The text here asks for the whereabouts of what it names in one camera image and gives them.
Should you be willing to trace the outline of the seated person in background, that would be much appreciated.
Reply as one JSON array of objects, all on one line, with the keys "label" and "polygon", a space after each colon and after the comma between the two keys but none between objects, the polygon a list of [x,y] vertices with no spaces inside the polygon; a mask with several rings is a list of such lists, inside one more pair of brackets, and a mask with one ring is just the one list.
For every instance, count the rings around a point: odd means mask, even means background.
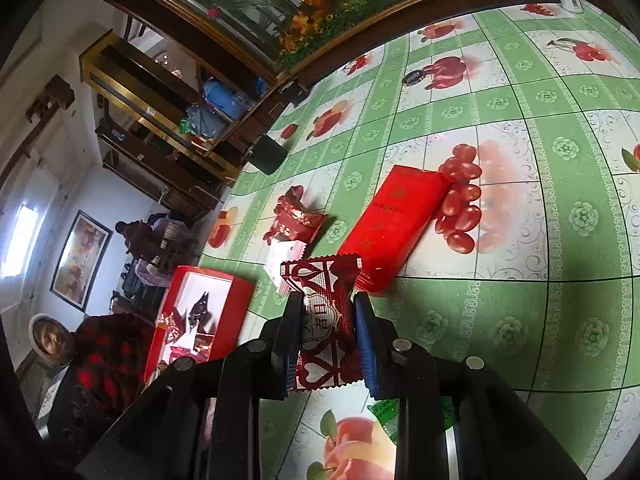
[{"label": "seated person in background", "polygon": [[178,266],[194,261],[194,233],[169,214],[152,214],[148,221],[119,221],[115,231],[124,238],[134,273],[145,286],[168,288]]}]

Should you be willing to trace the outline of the framed wall picture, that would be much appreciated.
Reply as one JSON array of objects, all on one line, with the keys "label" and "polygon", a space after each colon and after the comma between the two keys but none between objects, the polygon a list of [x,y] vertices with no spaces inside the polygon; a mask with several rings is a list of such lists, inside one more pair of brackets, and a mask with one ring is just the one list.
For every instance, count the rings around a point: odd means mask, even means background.
[{"label": "framed wall picture", "polygon": [[82,313],[113,231],[78,210],[58,257],[50,292]]}]

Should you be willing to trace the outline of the crumpled red wrapper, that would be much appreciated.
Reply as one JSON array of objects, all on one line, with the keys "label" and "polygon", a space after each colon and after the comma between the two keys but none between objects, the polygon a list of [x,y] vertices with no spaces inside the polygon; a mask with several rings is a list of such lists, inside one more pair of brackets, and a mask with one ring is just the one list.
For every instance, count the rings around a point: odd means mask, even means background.
[{"label": "crumpled red wrapper", "polygon": [[268,245],[274,240],[311,244],[317,237],[329,216],[308,210],[302,203],[304,191],[303,185],[292,185],[278,198],[272,225],[262,237]]}]

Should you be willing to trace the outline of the red white hearts packet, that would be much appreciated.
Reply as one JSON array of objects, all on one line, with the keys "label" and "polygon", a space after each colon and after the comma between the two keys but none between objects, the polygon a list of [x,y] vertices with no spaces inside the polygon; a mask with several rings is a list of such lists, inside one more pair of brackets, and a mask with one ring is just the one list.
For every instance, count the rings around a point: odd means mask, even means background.
[{"label": "red white hearts packet", "polygon": [[304,295],[295,391],[341,387],[362,378],[350,297],[360,273],[354,254],[285,261],[281,278]]}]

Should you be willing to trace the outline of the small dark jar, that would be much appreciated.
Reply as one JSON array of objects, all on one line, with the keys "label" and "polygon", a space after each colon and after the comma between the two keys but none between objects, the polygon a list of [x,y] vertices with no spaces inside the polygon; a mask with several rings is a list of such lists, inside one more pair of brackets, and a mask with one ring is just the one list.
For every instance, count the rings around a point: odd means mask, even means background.
[{"label": "small dark jar", "polygon": [[285,106],[292,104],[298,107],[310,95],[310,90],[299,82],[297,78],[289,80],[279,89],[281,101]]}]

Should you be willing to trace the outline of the black round container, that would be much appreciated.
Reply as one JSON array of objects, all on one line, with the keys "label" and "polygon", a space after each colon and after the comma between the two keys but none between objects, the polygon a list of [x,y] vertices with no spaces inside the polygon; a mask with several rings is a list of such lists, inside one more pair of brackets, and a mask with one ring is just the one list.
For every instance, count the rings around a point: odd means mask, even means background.
[{"label": "black round container", "polygon": [[247,162],[266,176],[274,174],[288,156],[288,150],[263,134],[255,140],[247,151]]}]

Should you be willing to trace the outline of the large flat red packet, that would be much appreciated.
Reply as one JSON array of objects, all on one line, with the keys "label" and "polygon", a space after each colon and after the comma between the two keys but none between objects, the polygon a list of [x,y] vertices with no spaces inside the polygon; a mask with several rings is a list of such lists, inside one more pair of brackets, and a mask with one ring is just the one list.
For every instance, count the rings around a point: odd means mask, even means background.
[{"label": "large flat red packet", "polygon": [[361,259],[358,289],[384,295],[451,185],[439,171],[393,166],[338,251]]}]

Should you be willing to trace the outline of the green snack packet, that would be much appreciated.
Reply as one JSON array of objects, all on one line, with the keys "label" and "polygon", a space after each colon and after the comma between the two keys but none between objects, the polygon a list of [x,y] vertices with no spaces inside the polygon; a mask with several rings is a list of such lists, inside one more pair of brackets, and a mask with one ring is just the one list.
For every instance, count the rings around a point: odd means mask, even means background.
[{"label": "green snack packet", "polygon": [[[449,396],[442,396],[442,417],[446,430],[454,426],[454,404]],[[368,411],[378,420],[393,444],[398,442],[399,401],[397,399],[374,401],[367,406]]]}]

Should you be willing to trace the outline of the red gift box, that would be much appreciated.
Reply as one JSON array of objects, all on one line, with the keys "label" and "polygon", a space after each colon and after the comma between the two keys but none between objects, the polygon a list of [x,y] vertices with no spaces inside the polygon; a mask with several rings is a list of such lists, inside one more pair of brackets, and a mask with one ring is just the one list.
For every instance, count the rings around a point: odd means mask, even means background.
[{"label": "red gift box", "polygon": [[156,317],[143,378],[186,356],[224,358],[238,343],[254,284],[199,266],[178,266]]}]

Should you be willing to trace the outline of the small black packet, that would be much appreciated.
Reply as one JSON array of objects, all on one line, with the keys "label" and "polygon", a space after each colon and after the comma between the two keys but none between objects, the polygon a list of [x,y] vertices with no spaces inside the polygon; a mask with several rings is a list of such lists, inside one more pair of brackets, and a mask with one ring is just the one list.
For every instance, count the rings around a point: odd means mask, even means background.
[{"label": "small black packet", "polygon": [[204,292],[201,298],[193,305],[188,315],[189,327],[191,330],[196,328],[199,333],[207,334],[207,323],[210,318],[208,310],[208,292]]}]

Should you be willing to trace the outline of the person in red plaid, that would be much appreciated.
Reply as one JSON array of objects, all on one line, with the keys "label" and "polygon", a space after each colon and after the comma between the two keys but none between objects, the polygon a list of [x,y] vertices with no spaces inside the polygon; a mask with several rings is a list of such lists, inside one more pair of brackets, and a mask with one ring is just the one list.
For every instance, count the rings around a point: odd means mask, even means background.
[{"label": "person in red plaid", "polygon": [[28,330],[38,356],[65,370],[46,442],[60,462],[76,466],[140,396],[154,328],[125,312],[89,316],[72,332],[37,314]]}]

